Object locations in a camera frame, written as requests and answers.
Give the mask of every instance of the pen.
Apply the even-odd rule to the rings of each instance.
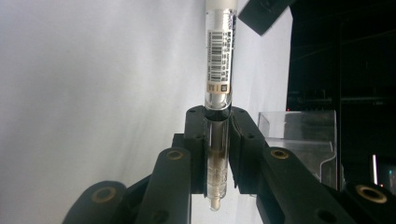
[[[218,211],[227,190],[236,0],[206,0],[206,196]]]

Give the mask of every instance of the barcode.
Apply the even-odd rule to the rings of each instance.
[[[209,32],[209,79],[221,81],[221,57],[222,57],[223,32]]]

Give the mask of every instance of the white label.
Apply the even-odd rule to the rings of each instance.
[[[208,32],[207,87],[215,94],[230,92],[233,57],[233,30]]]

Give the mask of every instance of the pen cap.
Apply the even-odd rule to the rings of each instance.
[[[236,10],[237,0],[206,0],[206,11],[215,9]]]

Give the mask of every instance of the transparent plastic box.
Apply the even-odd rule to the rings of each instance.
[[[320,183],[336,189],[334,111],[261,112],[259,129],[270,147],[292,151]]]

